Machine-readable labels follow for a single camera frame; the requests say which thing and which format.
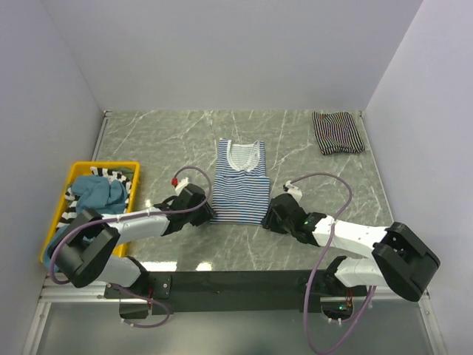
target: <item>metal frame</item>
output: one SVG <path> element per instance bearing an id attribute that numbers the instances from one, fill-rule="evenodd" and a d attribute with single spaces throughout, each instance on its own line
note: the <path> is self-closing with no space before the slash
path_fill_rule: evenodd
<path id="1" fill-rule="evenodd" d="M 359 112 L 361 117 L 361 122 L 363 122 L 362 111 Z M 100 150 L 103 134 L 105 132 L 106 125 L 108 124 L 110 116 L 110 111 L 104 111 L 103 122 L 101 130 L 98 135 L 97 143 L 95 144 L 94 153 L 92 160 L 96 160 L 98 152 Z M 391 208 L 388 204 L 389 213 L 392 216 Z M 41 295 L 38 300 L 38 306 L 36 308 L 35 316 L 33 317 L 32 324 L 30 326 L 30 331 L 27 335 L 27 340 L 24 345 L 23 355 L 34 355 L 36 354 L 41 337 L 43 334 L 44 326 L 47 322 L 47 317 L 50 312 L 52 303 L 55 302 L 68 302 L 68 303 L 96 303 L 96 302 L 145 302 L 137 299 L 105 299 L 103 294 L 106 290 L 106 283 L 96 281 L 84 288 L 75 288 L 71 285 L 56 285 L 47 277 L 44 281 L 44 286 L 41 291 Z M 363 297 L 353 297 L 354 300 L 362 300 Z M 343 301 L 344 297 L 322 297 L 321 301 Z M 378 287 L 373 297 L 373 300 L 401 300 L 401 298 L 392 292 L 387 287 Z M 432 302 L 430 299 L 429 292 L 422 296 L 419 301 L 419 308 L 421 310 L 422 318 L 424 325 L 426 327 L 426 332 L 432 346 L 432 353 L 434 355 L 445 355 L 448 354 L 445 343 L 443 341 L 442 334 L 440 332 L 440 327 L 437 321 L 437 317 L 434 314 Z"/>

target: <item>white wall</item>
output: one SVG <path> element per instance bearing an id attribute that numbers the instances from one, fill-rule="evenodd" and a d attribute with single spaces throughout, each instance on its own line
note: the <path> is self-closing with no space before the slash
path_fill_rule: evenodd
<path id="1" fill-rule="evenodd" d="M 429 290 L 450 354 L 473 348 L 473 2 L 425 0 L 368 105 L 395 218 L 442 265 Z"/>
<path id="2" fill-rule="evenodd" d="M 103 109 L 364 109 L 421 0 L 43 0 Z"/>
<path id="3" fill-rule="evenodd" d="M 0 353 L 19 354 L 41 291 L 39 252 L 101 111 L 40 1 L 0 4 Z"/>

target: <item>tabletop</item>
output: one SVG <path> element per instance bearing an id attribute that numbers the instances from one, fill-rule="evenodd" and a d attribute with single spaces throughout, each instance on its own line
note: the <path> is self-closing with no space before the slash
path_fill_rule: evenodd
<path id="1" fill-rule="evenodd" d="M 198 166 L 213 180 L 220 138 L 243 144 L 261 140 L 265 142 L 271 197 L 283 193 L 282 185 L 288 180 L 310 172 L 330 172 L 353 189 L 353 201 L 341 220 L 389 226 L 392 215 L 361 112 L 351 114 L 365 151 L 324 156 L 316 142 L 311 111 L 113 111 L 107 114 L 97 160 L 140 163 L 137 211 L 173 195 L 171 178 L 182 166 Z M 198 174 L 183 173 L 185 176 L 206 189 Z M 300 205 L 306 212 L 334 214 L 347 199 L 345 187 L 329 177 L 312 177 L 297 186 L 302 189 Z M 209 223 L 187 225 L 178 233 L 150 236 L 129 246 L 129 254 L 150 271 L 309 269 L 320 251 L 261 226 Z M 339 255 L 357 257 L 330 248 L 321 267 Z"/>

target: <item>yellow plastic bin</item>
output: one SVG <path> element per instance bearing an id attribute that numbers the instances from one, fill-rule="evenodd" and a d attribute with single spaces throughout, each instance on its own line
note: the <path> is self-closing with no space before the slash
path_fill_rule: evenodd
<path id="1" fill-rule="evenodd" d="M 137 161 L 78 161 L 72 165 L 72 168 L 69 171 L 69 176 L 67 177 L 66 184 L 64 185 L 61 199 L 59 200 L 58 208 L 54 214 L 54 219 L 52 220 L 50 231 L 47 234 L 47 238 L 44 241 L 43 248 L 41 249 L 41 254 L 39 256 L 39 260 L 43 262 L 43 254 L 44 250 L 46 249 L 47 245 L 50 243 L 52 237 L 54 237 L 56 226 L 58 225 L 59 220 L 61 219 L 61 215 L 64 211 L 66 211 L 66 199 L 64 195 L 66 194 L 66 187 L 70 183 L 73 183 L 77 176 L 80 175 L 91 175 L 92 172 L 90 171 L 91 166 L 96 166 L 98 168 L 107 168 L 113 169 L 118 167 L 126 167 L 132 169 L 135 174 L 133 175 L 132 181 L 132 190 L 130 191 L 129 197 L 129 204 L 127 212 L 133 211 L 133 205 L 135 204 L 135 197 L 137 194 L 138 184 L 140 183 L 140 164 Z M 128 248 L 127 244 L 121 244 L 113 249 L 113 254 L 117 257 L 124 257 L 126 256 L 126 250 Z"/>

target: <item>wire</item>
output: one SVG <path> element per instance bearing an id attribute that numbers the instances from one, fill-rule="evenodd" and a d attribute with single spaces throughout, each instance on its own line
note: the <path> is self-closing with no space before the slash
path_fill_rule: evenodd
<path id="1" fill-rule="evenodd" d="M 363 305 L 361 305 L 360 309 L 356 312 L 356 314 L 352 315 L 349 319 L 345 319 L 345 321 L 352 320 L 353 322 L 350 325 L 350 327 L 348 328 L 347 332 L 338 340 L 338 342 L 326 351 L 321 351 L 321 350 L 317 349 L 316 346 L 313 344 L 312 339 L 310 337 L 310 329 L 309 329 L 309 324 L 308 324 L 308 319 L 309 319 L 308 309 L 309 309 L 310 290 L 312 288 L 313 279 L 316 276 L 317 269 L 319 269 L 320 264 L 322 262 L 322 259 L 324 259 L 324 256 L 327 253 L 327 251 L 330 247 L 330 244 L 332 243 L 333 238 L 335 237 L 336 220 L 338 219 L 338 216 L 348 207 L 348 205 L 352 201 L 353 191 L 352 191 L 350 185 L 348 185 L 348 183 L 345 180 L 343 180 L 341 177 L 338 177 L 337 175 L 330 174 L 329 172 L 314 172 L 313 174 L 307 174 L 307 175 L 298 177 L 297 179 L 292 180 L 290 183 L 297 183 L 300 180 L 311 178 L 312 176 L 328 176 L 330 178 L 334 178 L 334 179 L 340 181 L 341 183 L 343 183 L 345 185 L 345 187 L 347 188 L 347 190 L 348 190 L 347 201 L 333 215 L 333 223 L 332 223 L 332 226 L 330 227 L 330 236 L 328 238 L 327 244 L 325 244 L 325 247 L 322 249 L 322 252 L 321 252 L 319 258 L 317 259 L 317 262 L 316 262 L 315 266 L 313 267 L 312 271 L 310 272 L 310 276 L 309 276 L 309 280 L 307 281 L 307 288 L 305 289 L 305 296 L 304 296 L 304 312 L 302 314 L 302 319 L 303 319 L 302 322 L 303 322 L 303 325 L 304 325 L 304 331 L 305 331 L 305 335 L 307 337 L 307 342 L 309 343 L 309 347 L 316 354 L 328 355 L 328 354 L 334 352 L 336 349 L 338 349 L 338 347 L 351 334 L 352 330 L 354 329 L 355 325 L 357 324 L 357 322 L 359 321 L 359 319 L 363 315 L 363 313 L 366 310 L 367 306 L 370 304 L 371 299 L 372 299 L 372 297 L 375 293 L 376 286 L 370 286 L 370 288 L 368 289 L 367 297 L 365 298 L 365 300 L 363 302 Z"/>
<path id="2" fill-rule="evenodd" d="M 156 216 L 156 215 L 162 215 L 162 214 L 170 215 L 170 214 L 189 213 L 189 212 L 193 212 L 193 211 L 199 209 L 200 207 L 204 206 L 207 203 L 210 196 L 211 196 L 212 182 L 211 182 L 210 178 L 208 177 L 208 175 L 203 170 L 201 170 L 201 168 L 197 168 L 196 166 L 184 166 L 183 168 L 177 170 L 177 172 L 174 174 L 173 178 L 177 178 L 177 176 L 181 172 L 183 172 L 184 170 L 188 170 L 188 169 L 197 170 L 207 180 L 208 193 L 205 195 L 205 198 L 201 203 L 199 203 L 197 206 L 191 207 L 190 209 L 181 209 L 181 210 L 178 210 L 178 211 L 153 211 L 153 212 L 149 212 L 149 213 L 148 212 L 143 212 L 143 213 L 132 214 L 132 215 L 128 215 L 128 216 L 125 215 L 125 216 L 122 216 L 120 218 L 120 220 L 134 220 L 134 219 L 137 219 L 137 218 L 142 218 L 142 217 L 147 217 L 147 216 Z M 58 259 L 58 255 L 59 255 L 61 249 L 63 248 L 63 246 L 66 243 L 68 243 L 73 237 L 75 237 L 80 231 L 84 230 L 85 228 L 88 228 L 90 226 L 96 226 L 98 224 L 103 224 L 103 223 L 112 223 L 112 222 L 115 222 L 116 220 L 117 220 L 117 218 L 114 218 L 114 217 L 104 218 L 102 220 L 93 220 L 92 222 L 85 223 L 85 224 L 73 229 L 66 237 L 64 237 L 63 240 L 54 249 L 54 252 L 51 255 L 51 263 L 50 263 L 50 269 L 49 269 L 51 280 L 54 283 L 58 284 L 58 285 L 65 285 L 65 284 L 70 282 L 69 280 L 62 280 L 62 281 L 58 280 L 58 278 L 56 277 L 55 272 L 54 272 L 54 266 L 56 264 L 56 260 Z M 162 320 L 161 322 L 156 323 L 156 324 L 139 325 L 139 324 L 134 324 L 134 323 L 130 322 L 129 320 L 125 320 L 124 322 L 126 324 L 133 325 L 134 327 L 137 327 L 137 328 L 155 328 L 155 327 L 159 327 L 160 325 L 162 325 L 162 324 L 164 324 L 165 322 L 168 321 L 168 319 L 171 315 L 171 312 L 170 312 L 168 306 L 165 305 L 164 303 L 153 300 L 152 298 L 142 297 L 140 295 L 134 294 L 134 293 L 126 290 L 124 287 L 122 287 L 120 285 L 117 285 L 117 284 L 112 284 L 112 286 L 114 288 L 116 288 L 117 290 L 119 290 L 120 292 L 129 295 L 130 297 L 134 297 L 134 298 L 138 298 L 140 300 L 145 300 L 147 302 L 154 303 L 155 305 L 160 306 L 161 308 L 163 308 L 166 311 L 166 318 L 164 320 Z"/>

